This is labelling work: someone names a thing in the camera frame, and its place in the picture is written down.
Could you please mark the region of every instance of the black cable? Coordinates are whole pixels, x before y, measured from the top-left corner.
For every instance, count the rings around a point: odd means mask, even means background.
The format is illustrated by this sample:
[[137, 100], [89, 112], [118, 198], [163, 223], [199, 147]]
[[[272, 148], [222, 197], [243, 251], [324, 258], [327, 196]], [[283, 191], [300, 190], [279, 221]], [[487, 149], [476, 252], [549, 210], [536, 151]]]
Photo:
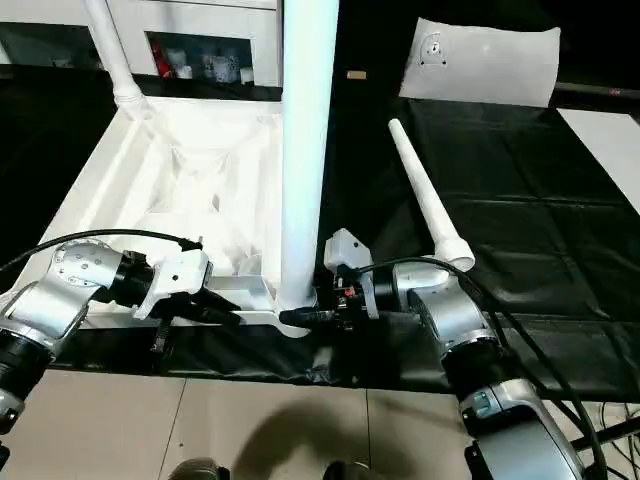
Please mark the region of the black cable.
[[176, 242], [184, 249], [195, 249], [199, 248], [200, 244], [197, 242], [193, 242], [187, 238], [176, 237], [175, 235], [169, 235], [168, 233], [160, 233], [160, 232], [150, 232], [148, 230], [137, 230], [131, 228], [104, 228], [98, 230], [85, 230], [84, 232], [76, 232], [71, 233], [69, 235], [63, 235], [62, 237], [57, 237], [52, 240], [47, 240], [40, 245], [33, 247], [26, 252], [21, 253], [17, 257], [8, 261], [4, 265], [0, 267], [0, 273], [8, 270], [16, 263], [20, 263], [23, 260], [26, 260], [31, 255], [34, 255], [38, 252], [46, 250], [47, 248], [55, 247], [56, 245], [60, 245], [65, 242], [70, 242], [71, 240], [78, 240], [80, 238], [87, 237], [97, 237], [100, 235], [132, 235], [137, 237], [149, 237], [149, 238], [159, 238], [160, 240], [167, 240], [170, 242]]
[[[607, 428], [607, 422], [605, 420], [605, 415], [604, 415], [607, 403], [608, 402], [602, 402], [602, 404], [600, 405], [600, 410], [599, 410], [600, 423], [602, 424], [603, 428]], [[628, 411], [628, 406], [626, 404], [625, 404], [625, 411]], [[620, 454], [621, 457], [623, 457], [626, 461], [628, 461], [631, 464], [631, 468], [633, 469], [633, 476], [634, 476], [634, 478], [638, 478], [637, 469], [640, 468], [640, 467], [635, 462], [635, 454], [633, 452], [633, 449], [630, 448], [629, 453], [631, 454], [631, 456], [629, 456], [626, 453], [624, 453], [624, 451], [620, 448], [620, 446], [618, 444], [616, 444], [615, 441], [611, 442], [611, 445], [616, 450], [616, 452], [618, 452]]]
[[[494, 325], [500, 324], [500, 320], [496, 317], [495, 312], [490, 311], [489, 317], [491, 318], [492, 324]], [[520, 356], [517, 355], [517, 353], [513, 350], [513, 347], [509, 344], [509, 341], [507, 340], [507, 337], [502, 329], [500, 329], [499, 334], [498, 333], [496, 334], [498, 335], [498, 340], [500, 340], [500, 343], [509, 351], [511, 356], [517, 360], [517, 362], [519, 363], [520, 369], [524, 373], [525, 377], [527, 377], [527, 380], [529, 380], [533, 384], [533, 386], [536, 387], [536, 389], [540, 392], [542, 396], [548, 398], [556, 406], [556, 408], [560, 410], [560, 412], [562, 412], [562, 414], [565, 417], [567, 417], [571, 421], [571, 423], [573, 423], [578, 428], [578, 430], [580, 430], [580, 432], [584, 435], [585, 429], [582, 424], [582, 420], [580, 420], [580, 417], [578, 417], [573, 412], [573, 410], [571, 410], [569, 407], [567, 407], [564, 404], [564, 402], [558, 396], [558, 394], [556, 394], [552, 390], [549, 390], [547, 386], [544, 383], [542, 383], [538, 379], [538, 377], [536, 377], [533, 374], [531, 370], [529, 370], [529, 368], [524, 364]]]
[[[500, 313], [511, 325], [511, 327], [520, 335], [522, 340], [527, 344], [527, 346], [533, 351], [536, 355], [540, 363], [551, 373], [553, 378], [558, 382], [560, 387], [564, 390], [566, 395], [571, 400], [571, 403], [576, 409], [578, 413], [578, 417], [582, 420], [582, 426], [584, 428], [583, 434], [585, 438], [589, 441], [589, 445], [591, 446], [591, 450], [593, 451], [594, 464], [596, 469], [598, 470], [598, 475], [602, 479], [607, 478], [607, 461], [604, 457], [604, 453], [602, 451], [602, 447], [598, 442], [598, 436], [596, 434], [595, 428], [593, 427], [593, 423], [591, 422], [591, 418], [589, 414], [584, 408], [582, 401], [576, 394], [575, 390], [571, 387], [569, 382], [564, 378], [562, 373], [558, 370], [558, 368], [554, 365], [549, 357], [544, 353], [544, 351], [540, 348], [540, 346], [535, 342], [535, 340], [529, 335], [529, 333], [525, 330], [525, 328], [518, 322], [513, 315], [506, 311], [506, 309], [502, 306], [502, 304], [495, 298], [486, 288], [482, 285], [474, 281], [469, 275], [460, 269], [454, 267], [453, 265], [443, 262], [441, 260], [435, 258], [425, 258], [425, 257], [404, 257], [395, 260], [389, 260], [386, 262], [377, 263], [374, 265], [368, 265], [366, 267], [361, 267], [355, 269], [359, 273], [369, 272], [371, 270], [375, 270], [378, 268], [392, 267], [399, 263], [427, 263], [430, 265], [436, 265], [447, 272], [456, 275], [458, 280], [462, 283], [463, 281], [473, 290], [474, 293], [480, 293], [481, 297], [484, 300], [488, 300], [491, 304], [491, 308], [489, 310], [493, 312]], [[498, 339], [506, 339], [504, 335], [504, 331], [502, 329], [502, 325], [500, 322], [494, 322], [493, 326], [496, 330], [496, 334], [498, 335]]]
[[618, 470], [616, 470], [613, 467], [607, 467], [607, 470], [610, 471], [611, 473], [613, 473], [616, 477], [621, 478], [622, 480], [629, 480], [629, 477], [627, 477], [626, 475], [623, 475], [622, 473], [620, 473]]
[[[627, 420], [631, 416], [631, 413], [629, 412], [629, 405], [627, 405], [626, 403], [624, 404], [624, 414], [625, 414], [625, 419]], [[632, 435], [627, 437], [627, 448], [629, 449], [629, 456], [631, 457], [631, 467], [633, 468], [633, 478], [635, 480], [640, 480], [640, 477], [638, 477], [638, 467], [636, 464], [636, 452], [633, 449]]]

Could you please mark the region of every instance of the white plastic tray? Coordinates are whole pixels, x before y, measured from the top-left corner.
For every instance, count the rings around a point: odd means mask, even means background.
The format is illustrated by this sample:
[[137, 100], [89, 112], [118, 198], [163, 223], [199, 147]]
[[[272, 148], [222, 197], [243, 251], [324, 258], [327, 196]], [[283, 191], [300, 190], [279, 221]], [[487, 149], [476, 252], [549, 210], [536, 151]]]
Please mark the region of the white plastic tray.
[[[216, 286], [227, 288], [219, 293], [249, 310], [246, 323], [306, 333], [280, 325], [273, 301], [280, 283], [281, 104], [147, 100], [146, 120], [118, 110], [42, 240], [116, 227], [203, 237]], [[151, 263], [179, 248], [142, 237], [103, 240], [145, 253]], [[15, 287], [41, 278], [50, 259], [51, 251], [32, 257]], [[126, 309], [91, 307], [86, 326], [140, 324]]]

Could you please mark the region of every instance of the black tablecloth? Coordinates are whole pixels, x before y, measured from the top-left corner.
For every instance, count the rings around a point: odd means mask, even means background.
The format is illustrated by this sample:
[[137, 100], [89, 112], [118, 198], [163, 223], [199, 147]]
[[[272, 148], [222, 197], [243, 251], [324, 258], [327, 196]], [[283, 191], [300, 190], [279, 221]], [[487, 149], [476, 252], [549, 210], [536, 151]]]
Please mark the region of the black tablecloth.
[[[42, 72], [0, 70], [1, 198], [10, 220], [0, 261], [37, 242], [114, 113], [103, 74]], [[137, 80], [150, 95], [279, 99], [275, 89]], [[334, 100], [320, 249], [346, 227], [377, 261], [433, 251], [387, 131], [393, 116], [471, 244], [475, 278], [508, 305], [585, 398], [640, 400], [640, 218], [554, 110]], [[5, 288], [16, 273], [0, 279]], [[525, 362], [555, 388], [508, 333]], [[403, 316], [356, 338], [315, 332], [295, 340], [272, 327], [175, 328], [161, 358], [149, 352], [153, 335], [150, 328], [84, 330], [56, 366], [447, 390], [425, 332]]]

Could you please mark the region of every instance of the black cylinder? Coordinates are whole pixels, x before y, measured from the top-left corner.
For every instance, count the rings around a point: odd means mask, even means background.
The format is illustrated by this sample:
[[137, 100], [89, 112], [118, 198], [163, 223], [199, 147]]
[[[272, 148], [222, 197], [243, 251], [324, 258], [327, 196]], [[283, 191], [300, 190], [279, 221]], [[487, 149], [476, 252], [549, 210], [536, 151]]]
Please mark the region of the black cylinder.
[[[51, 363], [49, 350], [31, 340], [0, 331], [0, 390], [24, 401]], [[0, 409], [0, 434], [11, 430], [20, 412]]]
[[373, 272], [373, 291], [378, 310], [397, 311], [400, 309], [391, 268], [381, 268]]
[[522, 376], [516, 359], [493, 339], [460, 345], [443, 358], [442, 366], [460, 401], [481, 388]]

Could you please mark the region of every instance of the white pole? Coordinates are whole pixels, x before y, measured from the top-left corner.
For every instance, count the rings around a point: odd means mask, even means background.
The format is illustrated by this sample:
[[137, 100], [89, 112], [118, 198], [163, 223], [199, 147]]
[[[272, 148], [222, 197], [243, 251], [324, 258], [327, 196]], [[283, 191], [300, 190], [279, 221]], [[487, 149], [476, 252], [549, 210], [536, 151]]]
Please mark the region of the white pole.
[[282, 309], [313, 305], [339, 0], [284, 6]]
[[119, 106], [143, 103], [144, 97], [133, 81], [127, 58], [111, 17], [107, 0], [85, 0], [96, 49], [113, 82], [113, 96]]
[[418, 199], [422, 215], [427, 221], [436, 247], [436, 258], [453, 264], [463, 272], [470, 270], [476, 261], [471, 248], [458, 235], [402, 124], [394, 118], [389, 122], [389, 130]]

